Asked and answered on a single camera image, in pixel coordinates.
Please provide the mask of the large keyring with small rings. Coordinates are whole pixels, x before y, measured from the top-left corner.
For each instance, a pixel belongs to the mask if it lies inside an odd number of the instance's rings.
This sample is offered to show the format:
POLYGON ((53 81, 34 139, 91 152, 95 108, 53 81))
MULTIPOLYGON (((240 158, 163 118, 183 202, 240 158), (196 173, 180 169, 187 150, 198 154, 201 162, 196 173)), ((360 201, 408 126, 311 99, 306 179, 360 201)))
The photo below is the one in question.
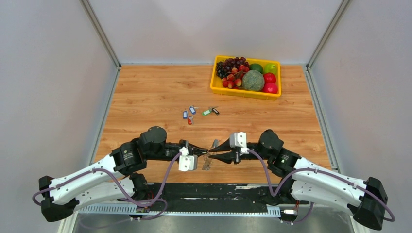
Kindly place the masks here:
MULTIPOLYGON (((212 146, 210 147, 211 149, 214 149, 215 147, 217 147, 219 145, 219 140, 218 139, 214 139, 212 146)), ((208 171, 211 168, 211 165, 213 164, 213 159, 211 158, 211 156, 213 155, 213 152, 208 152, 206 155, 203 156, 204 159, 204 163, 202 166, 202 170, 208 171)))

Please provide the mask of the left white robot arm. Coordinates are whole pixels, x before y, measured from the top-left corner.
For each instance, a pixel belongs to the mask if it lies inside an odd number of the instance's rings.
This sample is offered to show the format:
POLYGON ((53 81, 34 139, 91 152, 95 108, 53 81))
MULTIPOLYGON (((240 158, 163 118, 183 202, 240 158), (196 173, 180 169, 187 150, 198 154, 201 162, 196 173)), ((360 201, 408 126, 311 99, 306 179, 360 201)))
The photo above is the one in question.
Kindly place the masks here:
POLYGON ((36 204, 48 222, 65 219, 85 206, 121 197, 147 207, 153 200, 149 197, 146 179, 138 171, 147 167, 148 160, 173 163, 182 158, 179 170, 189 171, 195 170, 198 157, 208 152, 187 140, 178 143, 166 140, 166 130, 153 126, 79 171, 61 178, 40 178, 39 192, 34 194, 33 201, 42 195, 43 200, 36 204))

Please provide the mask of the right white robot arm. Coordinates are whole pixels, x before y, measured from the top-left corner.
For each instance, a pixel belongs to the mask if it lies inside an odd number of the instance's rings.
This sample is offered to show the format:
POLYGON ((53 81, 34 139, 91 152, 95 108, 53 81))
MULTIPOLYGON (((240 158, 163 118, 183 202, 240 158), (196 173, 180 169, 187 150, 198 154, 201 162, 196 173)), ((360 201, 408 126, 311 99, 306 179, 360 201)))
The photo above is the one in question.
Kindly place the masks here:
POLYGON ((393 222, 387 206, 388 196, 380 180, 352 178, 318 166, 283 147, 273 130, 264 131, 256 143, 247 142, 246 133, 233 133, 211 149, 211 158, 227 164, 258 159, 266 178, 270 173, 281 178, 276 188, 268 181, 270 200, 318 203, 345 212, 364 227, 380 231, 384 221, 393 222))

